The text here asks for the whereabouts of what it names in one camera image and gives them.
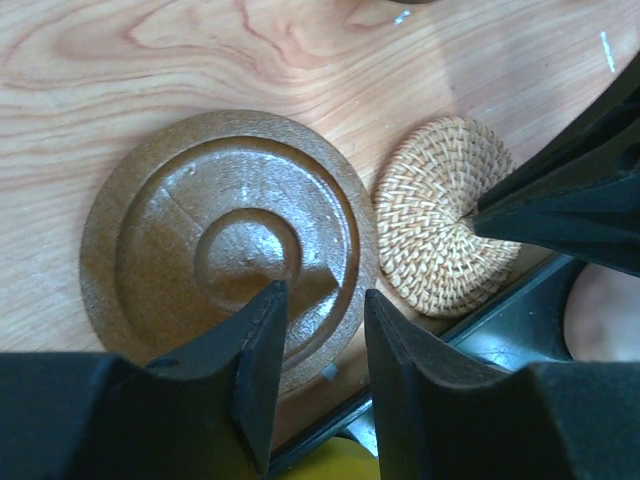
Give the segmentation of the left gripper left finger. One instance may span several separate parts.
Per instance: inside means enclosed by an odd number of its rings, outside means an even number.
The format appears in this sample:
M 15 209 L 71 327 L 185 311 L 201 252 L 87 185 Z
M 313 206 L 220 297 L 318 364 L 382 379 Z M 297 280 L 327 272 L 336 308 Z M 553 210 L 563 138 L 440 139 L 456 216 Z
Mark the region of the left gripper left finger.
M 2 477 L 264 477 L 287 304 L 273 282 L 144 367 L 113 353 L 3 354 Z

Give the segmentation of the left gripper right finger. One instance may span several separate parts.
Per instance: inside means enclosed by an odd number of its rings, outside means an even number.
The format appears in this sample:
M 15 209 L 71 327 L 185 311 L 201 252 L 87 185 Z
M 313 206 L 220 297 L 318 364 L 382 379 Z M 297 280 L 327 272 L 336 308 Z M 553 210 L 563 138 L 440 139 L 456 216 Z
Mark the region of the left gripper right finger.
M 635 479 L 635 363 L 487 366 L 365 297 L 384 479 Z

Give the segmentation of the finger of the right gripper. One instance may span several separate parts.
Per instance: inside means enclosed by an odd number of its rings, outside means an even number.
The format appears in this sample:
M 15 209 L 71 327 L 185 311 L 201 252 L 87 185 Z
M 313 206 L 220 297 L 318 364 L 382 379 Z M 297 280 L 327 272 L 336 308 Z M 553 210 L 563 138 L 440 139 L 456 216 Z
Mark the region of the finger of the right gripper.
M 557 152 L 484 198 L 474 232 L 545 247 L 630 275 L 639 272 L 639 94 L 631 93 Z

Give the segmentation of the brown coaster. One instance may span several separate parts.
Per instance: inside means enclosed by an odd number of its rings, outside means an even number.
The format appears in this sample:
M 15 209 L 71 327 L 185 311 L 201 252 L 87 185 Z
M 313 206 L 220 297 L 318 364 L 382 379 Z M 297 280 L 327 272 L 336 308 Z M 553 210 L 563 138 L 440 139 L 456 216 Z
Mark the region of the brown coaster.
M 375 215 L 350 162 L 289 118 L 198 114 L 115 167 L 86 219 L 79 281 L 101 344 L 144 364 L 289 289 L 280 391 L 349 344 L 378 277 Z

